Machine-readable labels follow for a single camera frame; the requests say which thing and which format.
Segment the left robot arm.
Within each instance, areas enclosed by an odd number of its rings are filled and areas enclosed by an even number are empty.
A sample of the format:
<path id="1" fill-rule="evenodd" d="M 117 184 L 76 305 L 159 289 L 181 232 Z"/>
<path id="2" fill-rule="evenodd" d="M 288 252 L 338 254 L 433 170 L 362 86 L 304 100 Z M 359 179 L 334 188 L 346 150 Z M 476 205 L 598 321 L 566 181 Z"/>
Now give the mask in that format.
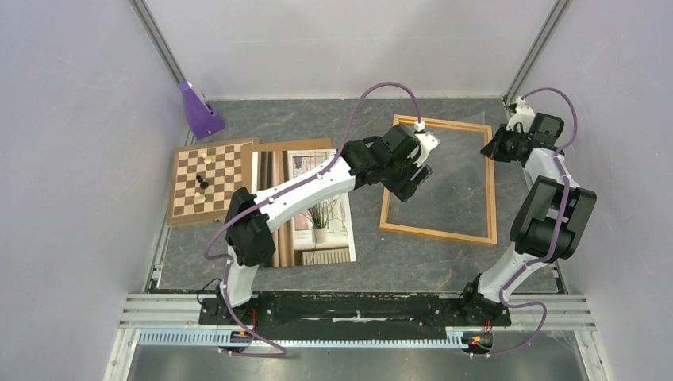
<path id="1" fill-rule="evenodd" d="M 218 312 L 231 324 L 244 321 L 259 266 L 273 256 L 273 234 L 303 211 L 363 186 L 382 184 L 402 202 L 431 175 L 426 161 L 440 139 L 425 130 L 394 125 L 381 137 L 350 140 L 316 168 L 255 194 L 233 193 L 222 234 L 227 264 L 220 285 Z"/>

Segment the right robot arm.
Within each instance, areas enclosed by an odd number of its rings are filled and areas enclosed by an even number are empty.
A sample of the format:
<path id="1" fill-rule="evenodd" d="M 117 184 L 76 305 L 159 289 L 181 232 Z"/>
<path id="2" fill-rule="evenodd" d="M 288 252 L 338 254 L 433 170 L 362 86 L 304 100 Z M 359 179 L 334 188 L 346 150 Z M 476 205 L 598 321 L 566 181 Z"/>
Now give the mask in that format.
<path id="1" fill-rule="evenodd" d="M 511 225 L 510 246 L 463 290 L 458 311 L 469 324 L 506 315 L 514 290 L 535 271 L 570 258 L 579 246 L 597 195 L 570 175 L 564 152 L 556 147 L 563 128 L 559 117 L 517 111 L 481 150 L 494 161 L 520 163 L 532 186 Z"/>

